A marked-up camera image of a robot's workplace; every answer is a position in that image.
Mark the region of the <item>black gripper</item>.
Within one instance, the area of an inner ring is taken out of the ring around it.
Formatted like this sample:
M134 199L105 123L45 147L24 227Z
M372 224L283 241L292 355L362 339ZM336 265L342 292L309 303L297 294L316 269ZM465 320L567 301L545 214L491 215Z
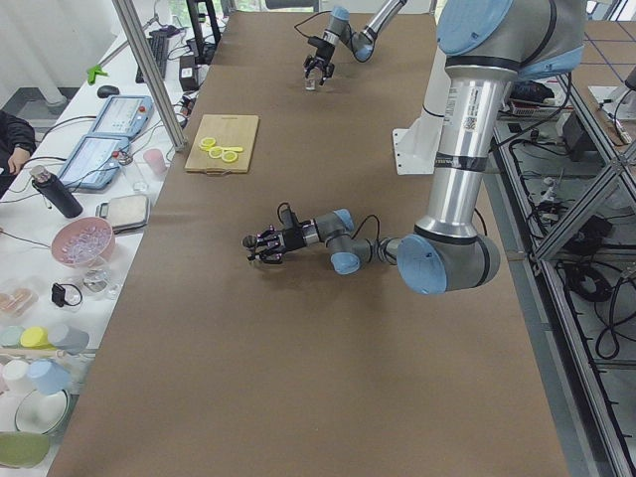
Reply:
M281 264L284 251L295 251L306 246L304 230L302 226L278 230L270 225L263 232L256 235L257 243L281 243L281 246L247 249L249 261L259 261L264 264Z
M311 55L306 57L303 64L304 77L306 79L315 79L315 71L319 62L322 64L320 67L321 78L319 80L319 84L324 85L326 80L332 77L335 70L335 66L331 63L335 46L329 41L319 37L312 38L312 46L316 48L316 55L315 57Z

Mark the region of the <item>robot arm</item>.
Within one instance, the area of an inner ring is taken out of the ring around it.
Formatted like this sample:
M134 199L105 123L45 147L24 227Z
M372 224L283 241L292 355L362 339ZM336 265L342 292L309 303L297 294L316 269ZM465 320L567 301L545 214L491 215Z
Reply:
M317 84L323 85L335 70L332 57L339 44L344 45L359 63L367 62L375 51L379 34L406 5L406 1L385 1L377 13L360 31L356 31L350 22L351 13L342 6L335 6L330 12L328 22L320 36L308 36L299 30L301 23L294 29L307 39L307 44L315 49L303 63L304 81L308 90Z
M281 205L281 228L243 240L248 259L279 263L288 252L322 242L333 268L356 272L366 260L395 265L421 294L490 281L500 255L472 223L498 110L518 80L566 74L581 61L586 21L581 1L449 1L436 30L450 85L425 215L404 238L358 240L346 210L299 221Z

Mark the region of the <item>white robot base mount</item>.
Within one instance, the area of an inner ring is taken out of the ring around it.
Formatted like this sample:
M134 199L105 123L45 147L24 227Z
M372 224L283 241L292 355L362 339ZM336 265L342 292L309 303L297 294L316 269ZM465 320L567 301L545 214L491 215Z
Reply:
M408 129L394 129L394 156L399 175L428 175L434 170L450 88L445 54L436 48L420 116Z

